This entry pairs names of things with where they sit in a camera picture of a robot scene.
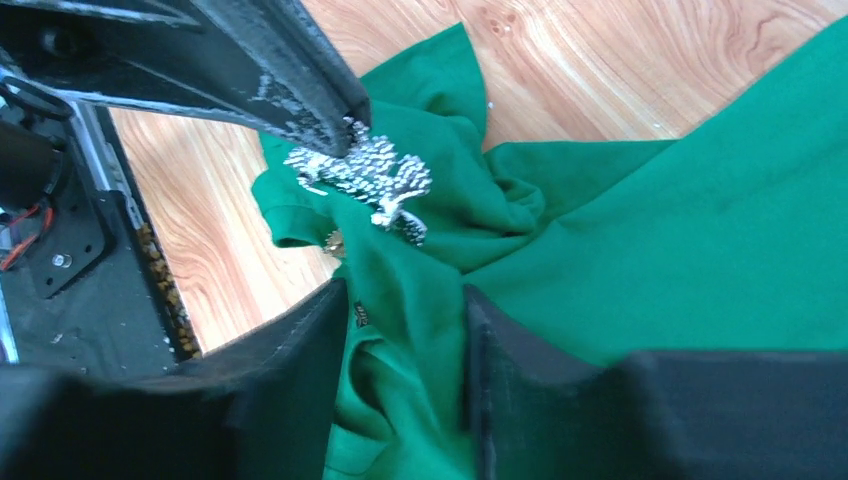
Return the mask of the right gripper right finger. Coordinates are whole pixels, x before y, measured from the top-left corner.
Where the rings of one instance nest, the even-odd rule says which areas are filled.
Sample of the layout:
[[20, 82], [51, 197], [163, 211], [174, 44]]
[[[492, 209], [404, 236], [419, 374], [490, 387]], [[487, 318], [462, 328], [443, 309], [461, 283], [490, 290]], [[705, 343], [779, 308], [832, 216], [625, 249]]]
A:
[[843, 479], [847, 357], [642, 351], [607, 368], [464, 289], [480, 479]]

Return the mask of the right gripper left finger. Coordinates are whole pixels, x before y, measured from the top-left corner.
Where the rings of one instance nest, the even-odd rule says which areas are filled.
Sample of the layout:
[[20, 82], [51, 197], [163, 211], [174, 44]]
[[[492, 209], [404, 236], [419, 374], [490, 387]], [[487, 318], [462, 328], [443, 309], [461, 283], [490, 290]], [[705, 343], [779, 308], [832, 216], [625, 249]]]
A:
[[1, 369], [5, 479], [319, 479], [346, 342], [335, 279], [156, 377]]

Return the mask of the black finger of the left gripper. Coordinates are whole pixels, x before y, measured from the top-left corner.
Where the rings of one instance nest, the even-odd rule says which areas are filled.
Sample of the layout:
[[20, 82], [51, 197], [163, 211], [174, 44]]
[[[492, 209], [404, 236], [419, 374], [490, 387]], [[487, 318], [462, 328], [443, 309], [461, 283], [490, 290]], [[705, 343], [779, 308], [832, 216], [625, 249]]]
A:
[[65, 98], [246, 126], [336, 157], [365, 87], [299, 1], [5, 1], [1, 65]]

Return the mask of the silver brooch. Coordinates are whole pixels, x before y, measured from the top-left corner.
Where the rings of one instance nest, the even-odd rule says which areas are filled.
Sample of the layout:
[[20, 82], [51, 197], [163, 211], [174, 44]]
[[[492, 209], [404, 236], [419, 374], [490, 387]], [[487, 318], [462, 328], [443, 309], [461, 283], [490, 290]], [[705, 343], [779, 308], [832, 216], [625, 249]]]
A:
[[417, 155], [400, 156], [387, 136], [373, 136], [365, 123], [351, 117], [345, 122], [351, 139], [345, 156], [296, 147], [284, 164], [297, 172], [297, 182], [303, 189], [322, 196], [327, 194], [327, 187], [343, 193], [373, 209], [373, 225], [398, 231], [411, 244], [422, 245], [428, 228], [405, 208], [405, 203], [430, 192], [430, 169]]

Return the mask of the green garment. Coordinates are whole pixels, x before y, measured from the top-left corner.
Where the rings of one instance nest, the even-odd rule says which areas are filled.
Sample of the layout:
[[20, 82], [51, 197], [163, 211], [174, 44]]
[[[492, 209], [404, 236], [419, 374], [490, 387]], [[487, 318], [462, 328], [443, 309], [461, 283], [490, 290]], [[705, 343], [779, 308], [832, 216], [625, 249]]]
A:
[[363, 79], [373, 127], [421, 157], [424, 244], [303, 189], [260, 138], [252, 192], [281, 248], [344, 239], [351, 322], [324, 477], [469, 479], [463, 288], [596, 365], [648, 348], [847, 346], [847, 23], [679, 140], [482, 147], [487, 106], [454, 26]]

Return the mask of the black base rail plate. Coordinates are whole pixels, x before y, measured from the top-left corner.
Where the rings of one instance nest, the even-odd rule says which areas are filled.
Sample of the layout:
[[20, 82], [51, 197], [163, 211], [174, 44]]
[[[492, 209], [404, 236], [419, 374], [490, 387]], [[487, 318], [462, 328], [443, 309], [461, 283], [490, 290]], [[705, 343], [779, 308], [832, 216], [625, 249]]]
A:
[[104, 379], [201, 348], [106, 108], [1, 81], [1, 361]]

